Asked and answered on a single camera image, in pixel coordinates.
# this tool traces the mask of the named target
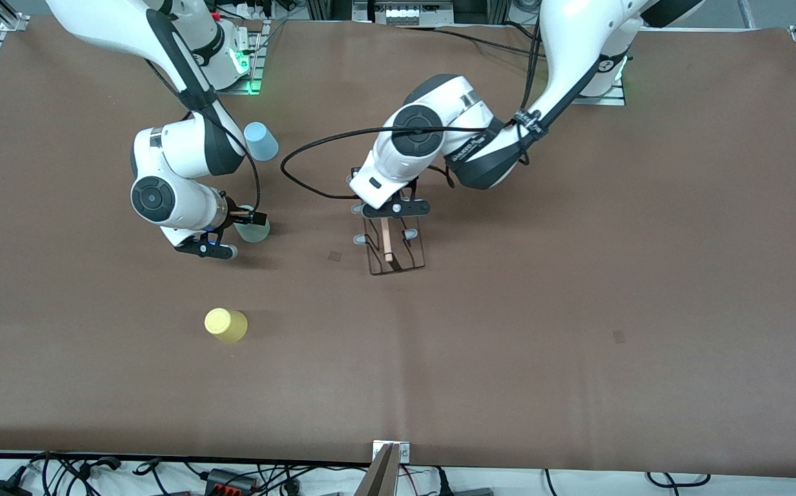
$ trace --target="black cable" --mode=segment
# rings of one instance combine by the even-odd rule
[[[63,458],[59,457],[58,455],[56,455],[54,453],[47,452],[45,454],[45,456],[46,456],[46,462],[43,464],[43,480],[45,480],[45,478],[46,478],[46,476],[45,476],[46,467],[48,467],[48,465],[46,465],[46,464],[48,463],[48,459],[51,456],[52,459],[55,459],[56,461],[58,461],[61,464],[62,467],[64,467],[65,471],[67,471],[68,473],[70,473],[74,477],[71,480],[71,483],[67,485],[67,493],[68,494],[70,494],[70,489],[71,489],[71,486],[73,486],[74,482],[79,480],[80,483],[83,483],[83,487],[86,489],[86,494],[90,494],[91,493],[91,494],[95,494],[95,496],[101,496],[101,493],[99,493],[98,490],[96,490],[95,487],[93,487],[92,484],[90,484],[89,481],[87,481],[86,478],[83,477],[83,475],[81,475],[80,472],[77,471],[76,468],[74,468],[74,462],[69,462],[67,459],[63,459]],[[48,487],[45,486],[45,484],[43,485],[43,490],[45,492],[48,492]]]
[[[440,174],[443,174],[444,178],[448,180],[448,186],[450,186],[451,188],[456,187],[456,183],[452,182],[452,178],[450,176],[450,167],[444,167],[444,169],[439,169],[439,167],[430,165],[429,167],[426,167],[426,169],[434,170],[434,172],[439,172]]]
[[[332,472],[339,472],[339,471],[363,471],[363,472],[367,472],[367,468],[364,468],[364,467],[317,467],[317,468],[323,468],[326,471],[332,471]]]
[[[483,43],[484,45],[490,45],[490,47],[502,48],[502,50],[509,50],[512,52],[526,54],[526,56],[530,55],[530,51],[524,50],[523,48],[512,47],[509,45],[503,45],[502,43],[496,43],[496,41],[484,40],[483,38],[478,37],[470,37],[468,34],[462,34],[462,32],[455,32],[455,31],[441,31],[439,29],[432,29],[433,32],[442,32],[443,34],[450,34],[451,37],[460,37],[466,40],[471,40],[477,43]]]
[[[71,489],[74,489],[74,482],[78,481],[78,478],[72,478],[70,480],[70,484],[67,485],[67,492],[65,492],[65,496],[70,496]]]
[[[294,474],[292,476],[288,476],[288,477],[285,478],[285,480],[282,480],[281,482],[276,483],[275,486],[266,488],[266,490],[264,490],[264,492],[262,494],[264,494],[264,495],[269,494],[276,487],[284,486],[285,484],[287,484],[287,483],[289,483],[289,482],[291,482],[293,480],[297,480],[298,478],[300,478],[300,476],[302,476],[304,474],[308,474],[309,472],[312,472],[314,470],[315,470],[314,467],[306,468],[306,470],[297,472],[297,474]]]
[[[190,464],[188,464],[187,462],[183,462],[183,464],[184,464],[185,467],[187,467],[188,471],[193,472],[194,474],[196,474],[197,477],[199,477],[199,478],[203,478],[204,477],[205,472],[196,471],[196,469],[191,467]]]
[[[32,456],[32,458],[28,459],[27,464],[21,465],[21,467],[17,468],[15,472],[13,472],[13,475],[11,475],[10,478],[8,478],[7,480],[6,487],[8,489],[15,489],[17,487],[20,487],[21,478],[24,476],[24,472],[28,469],[28,467],[31,464],[33,464],[33,462],[38,462],[40,461],[40,459],[43,459],[44,457],[48,456],[49,456],[48,451],[43,451],[42,453]]]
[[[510,25],[510,26],[512,26],[512,28],[515,28],[515,29],[517,29],[518,31],[522,32],[522,34],[524,35],[524,37],[530,38],[530,40],[532,40],[532,39],[533,39],[533,34],[532,34],[532,32],[530,32],[530,31],[527,31],[527,28],[524,28],[524,26],[521,26],[521,25],[520,25],[520,24],[518,24],[517,22],[514,22],[514,21],[512,21],[512,20],[506,20],[506,21],[505,21],[505,22],[503,22],[502,24],[504,24],[504,25]]]
[[[165,486],[163,486],[163,481],[159,480],[159,473],[156,472],[156,465],[153,465],[153,468],[150,469],[153,472],[153,478],[156,480],[156,485],[159,486],[159,490],[163,492],[163,496],[171,496],[171,493],[168,490],[165,490]]]
[[[360,136],[362,134],[372,134],[374,132],[384,132],[384,131],[398,132],[399,135],[400,135],[402,132],[406,132],[406,133],[411,133],[411,132],[412,133],[421,133],[421,132],[436,132],[436,131],[482,132],[482,131],[486,131],[486,129],[480,128],[480,127],[476,128],[476,127],[451,127],[451,126],[416,126],[416,127],[414,127],[414,126],[407,126],[407,127],[392,126],[392,127],[372,127],[372,128],[368,128],[368,129],[358,129],[356,131],[341,132],[340,134],[335,134],[335,135],[332,135],[332,136],[328,136],[326,138],[317,139],[316,141],[313,141],[312,143],[307,143],[307,144],[303,145],[303,147],[300,147],[297,150],[294,150],[293,152],[291,152],[290,154],[285,156],[284,159],[282,159],[282,164],[279,166],[279,170],[282,170],[282,174],[284,174],[286,176],[286,178],[291,179],[291,181],[293,181],[294,183],[297,183],[297,185],[299,185],[301,188],[309,189],[309,191],[311,191],[314,194],[317,194],[319,196],[322,196],[322,197],[325,197],[325,198],[331,198],[331,200],[357,200],[358,199],[357,195],[326,194],[326,192],[323,192],[321,189],[313,188],[313,186],[307,185],[307,183],[304,183],[300,179],[295,178],[294,175],[291,175],[291,173],[288,172],[287,169],[285,169],[285,166],[288,164],[288,161],[290,161],[292,158],[294,158],[298,154],[301,154],[301,153],[305,152],[306,150],[308,150],[310,148],[318,147],[318,145],[323,145],[325,143],[330,143],[331,141],[337,141],[337,139],[351,138],[353,136]]]
[[[552,484],[552,472],[549,471],[548,468],[546,468],[544,472],[545,472],[545,480],[548,481],[548,490],[552,492],[552,496],[558,496],[558,492],[554,490],[554,484]]]
[[[276,470],[278,470],[278,465],[274,465],[273,466],[273,470],[271,472],[269,472],[269,478],[266,480],[265,483],[263,483],[263,486],[259,487],[258,492],[260,492],[262,494],[268,494],[270,492],[270,490],[275,489],[275,487],[270,487],[269,484],[272,484],[274,481],[278,480],[279,477],[284,476],[285,474],[290,474],[291,473],[291,467],[289,467],[288,465],[285,465],[285,467],[282,469],[282,471],[279,472],[278,474],[275,473]],[[284,485],[284,483],[278,484],[278,486],[276,486],[276,487],[280,487],[281,488],[281,486],[283,486],[283,485]]]
[[[646,480],[649,480],[649,483],[653,484],[653,486],[658,486],[658,487],[661,487],[662,489],[672,490],[673,493],[674,493],[674,496],[679,496],[680,488],[701,487],[704,484],[709,483],[710,479],[712,478],[710,476],[710,474],[704,474],[704,478],[701,479],[698,482],[677,483],[674,480],[674,478],[671,476],[671,474],[668,474],[668,472],[662,472],[662,475],[668,480],[668,484],[663,484],[663,483],[660,483],[660,482],[656,481],[652,477],[652,472],[646,472]]]
[[[43,487],[43,494],[45,494],[45,496],[52,496],[52,493],[49,491],[48,477],[46,477],[46,470],[48,468],[49,468],[49,454],[46,454],[46,459],[43,462],[43,472],[40,474],[40,484]]]
[[[61,481],[64,480],[65,475],[67,475],[67,470],[65,470],[64,467],[61,467],[61,476],[59,476],[58,480],[55,481],[55,487],[52,488],[52,494],[56,494],[57,495],[59,493],[59,487],[61,487]]]
[[[435,467],[438,470],[438,478],[441,483],[441,490],[438,492],[439,496],[454,496],[452,490],[450,489],[450,482],[448,481],[448,474],[444,471],[444,468]]]
[[[159,81],[162,82],[166,88],[168,88],[171,94],[173,94],[174,97],[178,99],[178,101],[181,101],[180,97],[178,96],[178,92],[175,91],[175,88],[171,87],[171,84],[169,84],[169,82],[165,80],[165,77],[162,75],[162,72],[159,72],[159,69],[156,69],[156,66],[153,65],[153,63],[150,62],[150,60],[144,59],[144,61],[147,62],[147,65],[150,67],[150,70],[153,70],[153,73],[156,75],[156,78],[158,78]],[[230,116],[230,119],[232,119],[232,116],[230,115],[230,112],[226,110],[226,107],[224,107],[224,112],[226,112],[227,116]],[[234,141],[235,144],[237,144],[238,147],[241,148],[242,153],[244,154],[244,156],[247,157],[248,163],[251,164],[251,170],[254,175],[254,211],[257,211],[260,207],[260,175],[257,173],[257,164],[254,163],[254,159],[251,156],[251,152],[248,151],[248,148],[246,148],[246,145],[244,145],[244,139],[239,139],[235,137],[235,134],[233,134],[229,129],[225,128],[223,125],[221,125],[221,123],[217,122],[215,119],[212,119],[210,116],[207,116],[205,112],[199,112],[199,114],[203,118],[205,118],[205,120],[209,121],[212,126],[215,126],[219,130],[224,132],[227,136],[232,138],[232,141]]]
[[[55,471],[55,474],[52,474],[52,478],[51,479],[45,480],[45,479],[41,478],[40,484],[45,484],[46,487],[50,487],[53,484],[55,484],[55,486],[52,487],[52,494],[57,494],[58,491],[59,491],[57,482],[59,480],[64,479],[64,474],[67,474],[67,471],[65,470],[65,468],[63,466],[59,467],[58,470]]]
[[[523,100],[521,100],[521,109],[526,109],[527,102],[530,100],[530,91],[533,89],[533,81],[536,80],[536,65],[539,62],[539,47],[541,41],[539,37],[539,21],[536,20],[536,25],[533,27],[533,37],[530,41],[530,57],[527,60],[527,80],[523,87]]]

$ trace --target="light blue cup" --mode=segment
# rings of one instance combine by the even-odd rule
[[[250,205],[243,205],[241,208],[254,211],[254,207]],[[266,224],[263,226],[259,226],[257,224],[233,225],[235,226],[235,230],[238,230],[238,235],[240,235],[246,242],[262,242],[267,236],[269,236],[269,219],[266,220]]]
[[[249,123],[244,126],[244,141],[248,144],[248,151],[254,160],[272,160],[279,153],[278,142],[263,123]]]

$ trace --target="wooden stick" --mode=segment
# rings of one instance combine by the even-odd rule
[[[386,257],[386,262],[391,265],[395,261],[395,254],[392,253],[392,233],[389,232],[388,217],[379,218],[379,228],[383,231],[383,255]]]
[[[389,217],[379,218],[379,228],[383,231],[383,258],[392,270],[401,270],[401,264],[392,252],[392,232],[389,230]]]

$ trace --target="table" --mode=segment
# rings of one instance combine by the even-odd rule
[[[507,118],[526,67],[382,25],[290,22],[270,48],[262,94],[224,104],[279,159],[439,72]],[[414,464],[796,477],[796,45],[644,32],[632,53],[627,107],[571,107],[492,191],[423,174],[428,267],[372,277],[351,202],[275,161],[266,242],[172,251],[127,157],[183,110],[36,17],[0,54],[0,448],[351,462],[396,439]],[[292,170],[347,192],[372,141]],[[247,167],[207,183],[252,198]],[[243,342],[206,335],[213,307],[250,317]]]

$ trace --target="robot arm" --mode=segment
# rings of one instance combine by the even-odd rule
[[[442,74],[411,93],[405,106],[386,125],[424,125],[422,120],[401,122],[408,104],[429,107],[438,114],[432,125],[486,128],[484,132],[444,132],[438,150],[420,156],[407,154],[396,144],[395,132],[382,132],[373,151],[350,187],[374,208],[416,178],[441,152],[462,185],[488,189],[514,169],[517,160],[548,132],[556,117],[576,97],[605,93],[618,78],[627,48],[643,25],[641,14],[662,9],[668,22],[694,12],[703,0],[545,0],[540,25],[548,61],[548,84],[528,110],[518,110],[515,125],[505,126],[477,98],[461,76]],[[464,111],[443,112],[443,107]]]
[[[235,248],[220,245],[222,230],[232,223],[265,223],[266,216],[249,211],[232,216],[231,211],[241,209],[229,197],[194,181],[235,172],[244,153],[230,136],[241,136],[241,131],[175,26],[142,0],[98,0],[81,8],[74,0],[48,3],[71,34],[98,47],[144,57],[171,79],[181,103],[193,110],[193,118],[136,135],[130,155],[136,176],[132,205],[163,230],[176,250],[231,258]],[[211,244],[209,232],[218,235]]]
[[[215,89],[224,89],[247,74],[246,28],[238,28],[227,19],[215,21],[203,0],[144,0],[144,3],[165,14],[175,26]]]

